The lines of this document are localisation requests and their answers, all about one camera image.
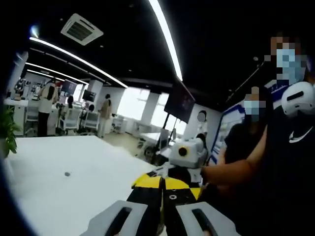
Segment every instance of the led light strip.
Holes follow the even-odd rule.
[[[38,43],[42,43],[42,44],[44,44],[44,45],[46,45],[46,46],[49,46],[49,47],[51,47],[51,48],[54,48],[54,49],[56,49],[56,50],[58,50],[58,51],[60,51],[60,52],[62,52],[62,53],[65,53],[65,54],[69,55],[70,57],[72,57],[72,58],[74,58],[74,59],[77,59],[78,61],[84,63],[85,65],[87,65],[87,66],[93,68],[94,70],[98,71],[99,73],[101,73],[101,74],[107,76],[108,78],[112,79],[113,81],[115,81],[116,83],[120,84],[120,85],[123,86],[124,88],[128,88],[127,85],[125,85],[124,83],[122,83],[122,82],[119,81],[118,79],[114,78],[114,77],[111,76],[110,74],[107,74],[105,71],[102,71],[101,69],[97,68],[96,66],[94,66],[94,65],[92,65],[91,63],[87,62],[86,60],[83,60],[83,59],[79,58],[78,56],[76,56],[76,55],[74,55],[74,54],[72,54],[72,53],[70,53],[70,52],[68,52],[68,51],[66,51],[66,50],[64,50],[64,49],[62,49],[62,48],[60,48],[60,47],[57,47],[57,46],[55,46],[55,45],[53,45],[53,44],[51,44],[51,43],[48,43],[48,42],[46,42],[46,41],[44,41],[44,40],[41,40],[41,39],[38,39],[38,38],[34,38],[34,37],[30,37],[30,40],[35,41],[35,42],[38,42]]]
[[[27,70],[27,71],[33,72],[33,73],[36,73],[36,74],[40,74],[40,75],[45,75],[45,76],[50,77],[50,78],[55,78],[55,79],[60,80],[60,81],[64,81],[63,79],[60,79],[60,78],[57,78],[57,77],[54,77],[54,76],[51,76],[51,75],[46,75],[46,74],[40,73],[38,71],[34,71],[34,70]]]
[[[83,84],[85,84],[85,85],[88,85],[87,82],[84,82],[84,81],[82,81],[82,80],[76,79],[76,78],[74,78],[74,77],[72,77],[72,76],[69,76],[69,75],[65,75],[65,74],[60,73],[60,72],[58,72],[58,71],[51,70],[51,69],[48,69],[48,68],[46,68],[46,67],[43,67],[43,66],[40,66],[40,65],[35,65],[35,64],[32,64],[32,63],[28,63],[28,62],[26,62],[25,64],[26,64],[26,65],[32,65],[32,66],[35,66],[35,67],[38,67],[38,68],[41,68],[41,69],[44,69],[44,70],[49,70],[49,71],[54,72],[54,73],[56,73],[56,74],[60,74],[60,75],[66,76],[66,77],[68,77],[68,78],[71,78],[71,79],[73,79],[73,80],[76,80],[76,81],[78,81],[78,82],[81,82],[81,83],[83,83]]]
[[[167,46],[168,46],[168,50],[171,54],[172,60],[173,60],[173,64],[175,67],[175,72],[176,75],[178,77],[178,79],[180,81],[183,81],[183,77],[182,77],[182,73],[181,73],[181,68],[179,66],[179,62],[178,62],[178,58],[176,55],[176,50],[175,50],[175,46],[172,40],[172,36],[171,36],[171,32],[169,31],[166,19],[164,17],[164,14],[162,12],[162,9],[158,3],[158,0],[149,0],[151,7],[153,8],[153,11],[155,12],[156,16],[157,16],[157,20],[159,22],[159,25],[162,28]]]

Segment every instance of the person in beige clothing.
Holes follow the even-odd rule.
[[[105,126],[106,126],[106,123],[110,119],[110,116],[112,114],[112,102],[110,100],[109,94],[107,94],[105,96],[105,101],[104,101],[102,108],[100,109],[99,112],[100,112],[100,122],[99,122],[97,136],[99,138],[104,138]]]

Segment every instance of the window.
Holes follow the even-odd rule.
[[[73,100],[74,101],[83,102],[82,95],[83,95],[84,90],[86,90],[86,87],[87,86],[83,85],[83,84],[77,85],[77,87],[75,88],[74,94],[73,94]]]
[[[165,104],[168,99],[168,94],[167,93],[162,93],[157,101],[157,106],[154,110],[152,119],[151,119],[151,124],[155,125],[157,127],[163,127],[167,113],[164,111]],[[186,123],[177,119],[173,115],[169,115],[166,127],[165,129],[167,130],[173,130],[173,128],[176,128],[176,133],[183,135],[185,128],[186,128]]]
[[[146,89],[126,88],[119,103],[117,113],[124,117],[141,120],[149,93],[150,91]]]

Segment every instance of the black screen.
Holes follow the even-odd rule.
[[[75,88],[77,87],[77,84],[74,82],[71,82],[69,80],[65,80],[63,83],[63,87],[61,89],[61,91],[63,92],[67,92],[70,94],[74,94]]]
[[[172,88],[164,111],[188,123],[195,99],[181,81],[177,81]]]
[[[96,95],[95,92],[85,90],[82,99],[86,101],[94,102],[95,95]]]

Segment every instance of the black ceiling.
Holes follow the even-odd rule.
[[[197,103],[216,110],[239,101],[252,84],[265,84],[270,76],[266,63],[238,94],[227,98],[257,69],[270,53],[270,36],[299,28],[299,18],[284,17],[272,7],[217,6],[212,1],[159,0],[184,84]],[[104,35],[86,46],[60,33],[72,14],[90,21]],[[115,0],[89,4],[63,3],[38,14],[39,38],[59,46],[99,67],[128,86],[170,91],[176,79],[162,30],[148,0]],[[52,54],[121,87],[99,72],[47,46],[29,47]],[[29,50],[29,63],[41,65],[78,79],[93,78],[64,61]]]

